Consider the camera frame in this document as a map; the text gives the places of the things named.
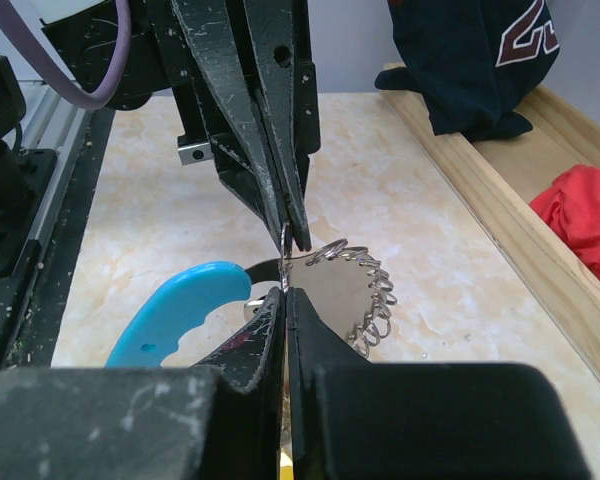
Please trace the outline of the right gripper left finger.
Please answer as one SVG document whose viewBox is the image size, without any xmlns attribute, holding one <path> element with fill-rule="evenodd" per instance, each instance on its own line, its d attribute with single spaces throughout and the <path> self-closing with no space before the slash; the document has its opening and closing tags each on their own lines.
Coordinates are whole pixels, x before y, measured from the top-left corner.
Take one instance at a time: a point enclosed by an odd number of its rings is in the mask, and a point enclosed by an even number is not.
<svg viewBox="0 0 600 480">
<path fill-rule="evenodd" d="M 284 295 L 274 287 L 252 320 L 190 367 L 189 479 L 279 477 L 284 343 Z"/>
</svg>

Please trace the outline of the large metal keyring with keys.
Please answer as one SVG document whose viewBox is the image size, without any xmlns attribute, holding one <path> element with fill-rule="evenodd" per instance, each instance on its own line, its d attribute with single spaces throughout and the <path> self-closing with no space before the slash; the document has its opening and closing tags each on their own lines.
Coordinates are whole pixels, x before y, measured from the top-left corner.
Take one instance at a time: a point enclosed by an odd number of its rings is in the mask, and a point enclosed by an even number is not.
<svg viewBox="0 0 600 480">
<path fill-rule="evenodd" d="M 175 275 L 135 314 L 106 364 L 157 368 L 178 350 L 186 333 L 220 307 L 241 301 L 244 319 L 250 321 L 264 302 L 255 295 L 257 285 L 273 283 L 303 290 L 319 318 L 363 357 L 391 333 L 398 300 L 389 273 L 368 247 L 339 239 L 303 256 L 249 268 L 214 261 Z"/>
</svg>

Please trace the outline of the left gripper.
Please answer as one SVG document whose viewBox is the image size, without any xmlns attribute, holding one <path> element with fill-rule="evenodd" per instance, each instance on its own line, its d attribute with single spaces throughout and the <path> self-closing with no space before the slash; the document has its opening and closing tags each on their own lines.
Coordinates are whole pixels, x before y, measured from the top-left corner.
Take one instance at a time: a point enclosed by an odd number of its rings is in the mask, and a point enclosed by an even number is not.
<svg viewBox="0 0 600 480">
<path fill-rule="evenodd" d="M 308 6 L 303 1 L 133 1 L 130 50 L 109 107 L 170 89 L 183 163 L 212 160 L 221 183 L 278 249 L 311 249 L 304 195 L 321 145 Z"/>
</svg>

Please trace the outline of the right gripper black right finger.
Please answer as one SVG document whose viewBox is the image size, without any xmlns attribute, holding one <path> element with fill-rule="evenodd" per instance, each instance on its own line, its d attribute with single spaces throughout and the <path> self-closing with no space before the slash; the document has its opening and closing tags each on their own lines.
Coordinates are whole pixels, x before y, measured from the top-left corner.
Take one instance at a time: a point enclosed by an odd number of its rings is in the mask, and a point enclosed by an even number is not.
<svg viewBox="0 0 600 480">
<path fill-rule="evenodd" d="M 322 321 L 300 288 L 291 288 L 286 294 L 286 323 L 294 477 L 326 479 L 316 374 L 327 367 L 368 365 L 370 361 Z"/>
</svg>

